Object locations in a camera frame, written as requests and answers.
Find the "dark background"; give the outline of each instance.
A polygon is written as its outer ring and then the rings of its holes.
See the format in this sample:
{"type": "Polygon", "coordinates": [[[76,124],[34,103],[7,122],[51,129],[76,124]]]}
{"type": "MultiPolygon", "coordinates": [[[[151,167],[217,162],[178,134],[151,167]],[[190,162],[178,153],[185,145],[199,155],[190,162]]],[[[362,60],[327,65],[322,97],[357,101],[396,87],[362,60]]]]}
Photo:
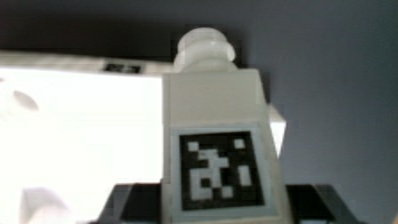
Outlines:
{"type": "Polygon", "coordinates": [[[398,1],[0,2],[0,48],[172,61],[211,26],[288,120],[286,183],[330,184],[359,220],[398,212],[398,1]]]}

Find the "black rectangle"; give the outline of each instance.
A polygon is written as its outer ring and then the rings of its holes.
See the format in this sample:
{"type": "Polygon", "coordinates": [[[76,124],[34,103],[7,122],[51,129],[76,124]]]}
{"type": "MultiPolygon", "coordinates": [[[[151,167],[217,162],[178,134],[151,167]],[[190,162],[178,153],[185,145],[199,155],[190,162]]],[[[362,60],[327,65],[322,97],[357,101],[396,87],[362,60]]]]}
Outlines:
{"type": "Polygon", "coordinates": [[[250,132],[179,136],[183,210],[265,205],[250,132]]]}
{"type": "Polygon", "coordinates": [[[160,184],[133,184],[121,220],[160,223],[160,184]]]}
{"type": "Polygon", "coordinates": [[[107,63],[103,67],[103,71],[139,74],[140,73],[140,65],[123,64],[123,63],[107,63]]]}
{"type": "Polygon", "coordinates": [[[306,220],[334,221],[334,216],[311,185],[288,185],[288,196],[295,223],[306,220]]]}

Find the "white plastic part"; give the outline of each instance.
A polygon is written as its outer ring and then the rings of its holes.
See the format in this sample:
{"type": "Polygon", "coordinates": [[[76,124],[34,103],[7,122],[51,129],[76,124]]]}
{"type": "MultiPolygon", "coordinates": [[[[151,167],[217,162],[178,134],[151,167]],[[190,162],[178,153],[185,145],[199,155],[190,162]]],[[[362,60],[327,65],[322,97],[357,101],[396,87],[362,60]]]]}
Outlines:
{"type": "Polygon", "coordinates": [[[21,208],[21,224],[76,224],[62,199],[46,188],[25,189],[21,208]]]}
{"type": "MultiPolygon", "coordinates": [[[[163,97],[163,223],[290,224],[290,204],[258,71],[240,69],[233,72],[183,72],[163,74],[163,97]],[[181,139],[188,138],[188,136],[199,138],[197,136],[206,135],[206,139],[213,139],[215,137],[211,137],[211,135],[218,134],[226,136],[224,139],[227,139],[227,133],[236,132],[250,133],[250,144],[249,142],[242,143],[242,138],[236,138],[233,142],[226,144],[213,143],[213,140],[206,140],[211,141],[206,143],[201,142],[199,139],[190,142],[185,148],[181,139]],[[252,169],[252,167],[250,169],[245,168],[245,165],[250,165],[245,164],[249,163],[247,161],[243,164],[233,164],[233,159],[226,160],[227,167],[222,169],[238,170],[233,171],[233,173],[240,175],[238,183],[243,187],[259,186],[258,189],[261,189],[266,204],[259,203],[256,205],[222,207],[226,200],[238,200],[236,195],[240,192],[236,192],[236,184],[227,185],[222,183],[220,185],[217,182],[220,166],[210,166],[210,162],[206,165],[208,168],[186,167],[188,165],[183,165],[181,161],[185,164],[192,164],[186,159],[194,158],[185,157],[185,149],[190,156],[195,152],[201,155],[201,153],[206,153],[206,145],[213,144],[222,144],[224,147],[231,144],[234,146],[233,150],[245,150],[252,145],[258,169],[252,169]],[[208,187],[199,183],[202,179],[210,179],[208,187]],[[220,191],[220,196],[215,196],[211,191],[213,186],[220,191]]],[[[226,155],[220,156],[215,154],[213,158],[226,159],[226,155]]]]}
{"type": "Polygon", "coordinates": [[[144,76],[160,76],[162,73],[174,70],[174,66],[167,62],[0,50],[0,67],[108,73],[110,71],[103,71],[108,63],[139,66],[139,75],[144,76]]]}
{"type": "Polygon", "coordinates": [[[178,51],[183,51],[186,46],[201,41],[201,40],[218,40],[218,41],[227,41],[227,38],[220,31],[213,28],[202,27],[194,29],[181,37],[181,40],[178,42],[178,51]]]}
{"type": "Polygon", "coordinates": [[[7,68],[0,78],[39,108],[0,112],[0,223],[37,187],[92,221],[114,185],[162,179],[162,78],[7,68]]]}
{"type": "Polygon", "coordinates": [[[213,28],[194,29],[178,44],[174,72],[233,71],[234,49],[213,28]]]}

